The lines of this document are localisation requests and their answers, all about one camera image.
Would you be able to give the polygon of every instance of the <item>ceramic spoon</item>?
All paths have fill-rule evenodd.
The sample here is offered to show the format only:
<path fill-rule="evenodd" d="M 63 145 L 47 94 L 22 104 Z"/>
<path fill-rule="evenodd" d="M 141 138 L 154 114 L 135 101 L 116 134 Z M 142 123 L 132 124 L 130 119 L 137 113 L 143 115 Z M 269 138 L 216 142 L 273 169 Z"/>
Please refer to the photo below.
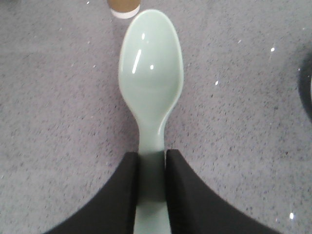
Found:
<path fill-rule="evenodd" d="M 119 88 L 139 128 L 140 173 L 135 234 L 169 234 L 164 191 L 164 128 L 183 86 L 175 28 L 146 10 L 130 24 L 119 60 Z"/>

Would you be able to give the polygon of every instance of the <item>paper cup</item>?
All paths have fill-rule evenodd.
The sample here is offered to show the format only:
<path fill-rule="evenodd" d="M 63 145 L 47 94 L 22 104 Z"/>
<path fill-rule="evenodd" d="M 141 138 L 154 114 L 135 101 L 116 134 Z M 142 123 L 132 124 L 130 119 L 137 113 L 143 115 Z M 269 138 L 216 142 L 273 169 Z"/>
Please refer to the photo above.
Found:
<path fill-rule="evenodd" d="M 128 19 L 135 16 L 140 9 L 140 0 L 107 0 L 113 16 Z"/>

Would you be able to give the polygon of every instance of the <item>cup bottom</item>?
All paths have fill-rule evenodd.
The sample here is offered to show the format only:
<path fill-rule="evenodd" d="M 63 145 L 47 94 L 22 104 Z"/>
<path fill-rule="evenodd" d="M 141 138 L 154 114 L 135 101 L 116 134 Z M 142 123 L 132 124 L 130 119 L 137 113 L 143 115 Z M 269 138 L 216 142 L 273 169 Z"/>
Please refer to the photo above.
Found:
<path fill-rule="evenodd" d="M 128 18 L 135 16 L 138 13 L 139 9 L 140 9 L 140 4 L 137 6 L 136 9 L 129 11 L 129 12 L 118 12 L 118 11 L 115 11 L 113 9 L 111 9 L 111 12 L 112 12 L 113 16 L 115 16 L 116 18 L 128 19 Z"/>

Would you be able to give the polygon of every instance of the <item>brown cup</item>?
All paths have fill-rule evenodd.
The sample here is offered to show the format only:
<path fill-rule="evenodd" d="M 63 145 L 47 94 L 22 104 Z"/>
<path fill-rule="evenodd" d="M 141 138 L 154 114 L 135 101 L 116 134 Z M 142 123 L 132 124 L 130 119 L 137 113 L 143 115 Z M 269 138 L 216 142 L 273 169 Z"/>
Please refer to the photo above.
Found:
<path fill-rule="evenodd" d="M 120 19 L 136 15 L 140 9 L 140 0 L 107 0 L 112 14 Z"/>

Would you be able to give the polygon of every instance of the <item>spoon bowl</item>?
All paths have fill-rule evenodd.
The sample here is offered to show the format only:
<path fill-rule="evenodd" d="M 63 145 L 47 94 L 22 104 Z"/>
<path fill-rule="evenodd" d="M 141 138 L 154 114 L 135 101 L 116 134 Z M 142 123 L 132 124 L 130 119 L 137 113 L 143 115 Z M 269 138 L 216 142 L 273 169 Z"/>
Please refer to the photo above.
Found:
<path fill-rule="evenodd" d="M 164 128 L 183 86 L 179 40 L 158 10 L 140 13 L 125 35 L 119 88 L 139 128 L 140 172 L 134 233 L 168 234 L 164 192 Z"/>

